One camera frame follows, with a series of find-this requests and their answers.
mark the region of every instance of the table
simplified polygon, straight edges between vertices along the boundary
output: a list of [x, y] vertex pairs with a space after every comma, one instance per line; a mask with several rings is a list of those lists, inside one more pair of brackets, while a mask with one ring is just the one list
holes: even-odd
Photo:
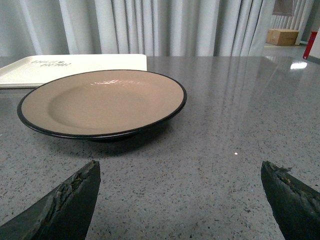
[[319, 191], [320, 66], [290, 57], [149, 57], [147, 65], [183, 84], [187, 103], [119, 142], [37, 133], [16, 114], [30, 89], [0, 90], [0, 224], [97, 160], [88, 240], [284, 239], [261, 164], [292, 167]]

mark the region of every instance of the plate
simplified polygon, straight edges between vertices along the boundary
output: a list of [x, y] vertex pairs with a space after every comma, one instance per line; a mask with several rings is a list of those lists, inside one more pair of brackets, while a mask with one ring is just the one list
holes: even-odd
[[54, 137], [108, 140], [174, 117], [187, 101], [174, 79], [149, 71], [102, 70], [62, 77], [28, 93], [17, 113], [29, 128]]

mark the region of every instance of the curtain fold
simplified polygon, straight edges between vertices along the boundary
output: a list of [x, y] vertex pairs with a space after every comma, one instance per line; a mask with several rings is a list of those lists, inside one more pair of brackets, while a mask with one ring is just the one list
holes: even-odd
[[259, 56], [274, 2], [3, 0], [0, 56]]

